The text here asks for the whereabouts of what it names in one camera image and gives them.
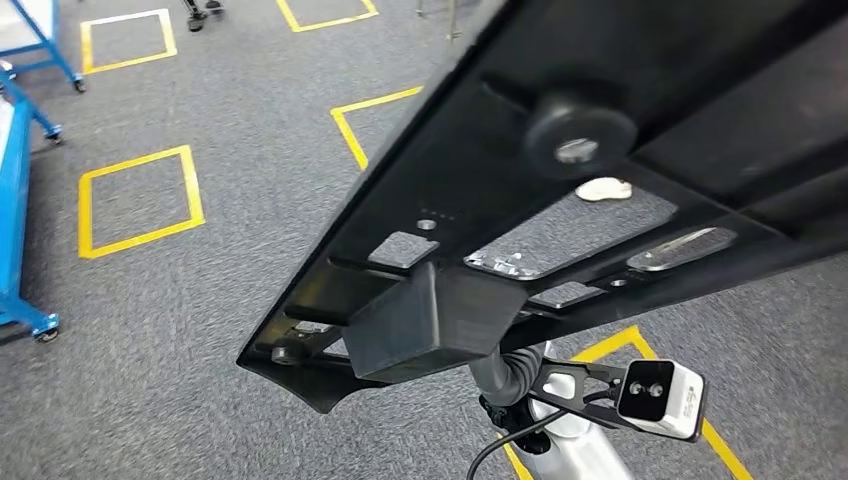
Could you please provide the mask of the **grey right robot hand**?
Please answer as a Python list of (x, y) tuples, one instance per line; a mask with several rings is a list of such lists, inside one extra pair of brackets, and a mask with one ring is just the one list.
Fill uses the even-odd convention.
[[(483, 251), (468, 257), (473, 266), (488, 267), (512, 277), (534, 273), (534, 270), (518, 265), (521, 258), (520, 253), (488, 257)], [(530, 391), (539, 374), (544, 353), (545, 343), (507, 353), (501, 353), (496, 347), (489, 356), (470, 362), (468, 367), (484, 399), (494, 406), (508, 407), (518, 403)]]

